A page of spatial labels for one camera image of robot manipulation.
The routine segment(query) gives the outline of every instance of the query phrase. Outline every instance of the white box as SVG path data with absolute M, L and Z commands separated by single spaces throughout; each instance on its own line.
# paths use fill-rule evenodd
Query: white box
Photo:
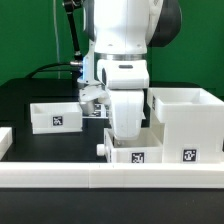
M 33 134 L 82 131 L 79 103 L 30 104 Z
M 0 128 L 0 160 L 12 144 L 12 128 Z
M 149 128 L 142 128 L 137 140 L 118 141 L 111 129 L 104 129 L 105 154 L 110 163 L 161 163 L 161 142 Z
M 219 163 L 224 102 L 200 88 L 151 88 L 150 129 L 163 144 L 165 163 Z

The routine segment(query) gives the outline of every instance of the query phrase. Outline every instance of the black cable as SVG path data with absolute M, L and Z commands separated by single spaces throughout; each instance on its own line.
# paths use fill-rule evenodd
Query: black cable
M 36 70 L 34 70 L 33 72 L 29 73 L 28 75 L 25 76 L 26 79 L 32 79 L 33 76 L 40 72 L 40 71 L 43 71 L 44 69 L 47 69 L 47 68 L 53 68 L 53 67 L 58 67 L 58 66 L 64 66 L 64 65 L 70 65 L 69 62 L 60 62 L 60 63 L 53 63 L 53 64 L 49 64 L 49 65 L 44 65 Z

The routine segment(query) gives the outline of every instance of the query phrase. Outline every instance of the black tabletop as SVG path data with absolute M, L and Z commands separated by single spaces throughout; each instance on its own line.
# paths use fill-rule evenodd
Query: black tabletop
M 154 87 L 197 87 L 154 82 Z M 33 135 L 30 103 L 74 102 L 70 80 L 13 79 L 0 87 L 0 127 L 13 127 L 2 162 L 105 162 L 96 156 L 107 120 L 85 119 L 83 132 Z M 1 224 L 221 224 L 222 189 L 0 189 Z

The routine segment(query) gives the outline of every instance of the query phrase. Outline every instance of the green wall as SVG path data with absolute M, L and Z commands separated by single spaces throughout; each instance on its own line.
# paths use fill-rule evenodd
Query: green wall
M 57 0 L 61 61 L 72 58 L 67 18 Z M 179 0 L 183 24 L 178 37 L 165 48 L 148 54 L 151 79 L 193 82 L 219 97 L 224 96 L 224 2 Z M 53 0 L 8 0 L 0 3 L 0 84 L 24 77 L 45 64 L 56 62 Z M 82 33 L 82 12 L 75 12 L 81 50 L 88 39 Z

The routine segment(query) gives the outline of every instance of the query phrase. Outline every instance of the white edge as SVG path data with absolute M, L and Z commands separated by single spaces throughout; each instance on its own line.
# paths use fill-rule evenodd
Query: white edge
M 221 164 L 0 163 L 1 188 L 224 188 Z

